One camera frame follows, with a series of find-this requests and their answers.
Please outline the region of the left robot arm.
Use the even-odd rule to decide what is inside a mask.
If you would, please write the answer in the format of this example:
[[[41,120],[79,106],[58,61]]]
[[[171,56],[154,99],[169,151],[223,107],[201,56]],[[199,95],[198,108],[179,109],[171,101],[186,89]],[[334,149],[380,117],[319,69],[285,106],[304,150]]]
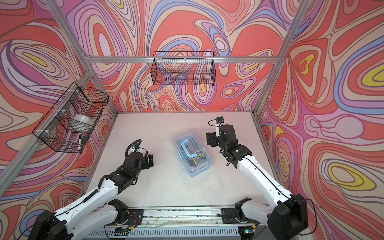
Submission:
[[[104,175],[96,188],[54,212],[44,211],[27,228],[30,240],[81,240],[108,224],[127,225],[140,220],[128,206],[116,199],[126,188],[137,184],[139,174],[154,166],[153,155],[131,152],[114,172]]]

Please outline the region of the blue plastic tool box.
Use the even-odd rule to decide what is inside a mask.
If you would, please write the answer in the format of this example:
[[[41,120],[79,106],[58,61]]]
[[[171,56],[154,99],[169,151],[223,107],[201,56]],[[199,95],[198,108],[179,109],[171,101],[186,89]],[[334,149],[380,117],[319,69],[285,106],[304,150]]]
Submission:
[[[194,132],[174,138],[174,146],[190,177],[195,177],[211,167],[212,159]]]

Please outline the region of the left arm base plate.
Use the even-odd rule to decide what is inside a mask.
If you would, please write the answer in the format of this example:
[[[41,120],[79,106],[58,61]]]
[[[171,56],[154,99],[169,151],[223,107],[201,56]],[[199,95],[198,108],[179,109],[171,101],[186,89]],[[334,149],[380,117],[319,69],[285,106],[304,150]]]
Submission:
[[[114,221],[115,225],[137,227],[142,224],[144,209],[128,209],[120,211]]]

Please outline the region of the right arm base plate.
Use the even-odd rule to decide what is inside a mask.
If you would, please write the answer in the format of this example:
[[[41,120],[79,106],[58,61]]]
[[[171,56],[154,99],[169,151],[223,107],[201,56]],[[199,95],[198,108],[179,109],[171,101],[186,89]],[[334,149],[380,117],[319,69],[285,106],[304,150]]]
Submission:
[[[221,208],[221,212],[217,214],[218,217],[222,218],[224,224],[252,224],[258,226],[260,223],[248,219],[236,208]]]

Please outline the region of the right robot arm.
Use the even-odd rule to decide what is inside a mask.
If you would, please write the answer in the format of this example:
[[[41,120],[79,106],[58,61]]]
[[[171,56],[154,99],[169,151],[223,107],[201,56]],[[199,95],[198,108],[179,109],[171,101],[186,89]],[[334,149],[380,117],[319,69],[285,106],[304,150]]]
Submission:
[[[308,203],[310,199],[301,194],[292,194],[279,184],[256,160],[252,152],[239,144],[233,125],[220,122],[216,131],[207,133],[207,144],[219,147],[228,165],[243,173],[262,193],[266,205],[251,198],[235,203],[235,213],[231,217],[239,222],[256,221],[268,227],[277,240],[290,240],[302,236],[309,227]]]

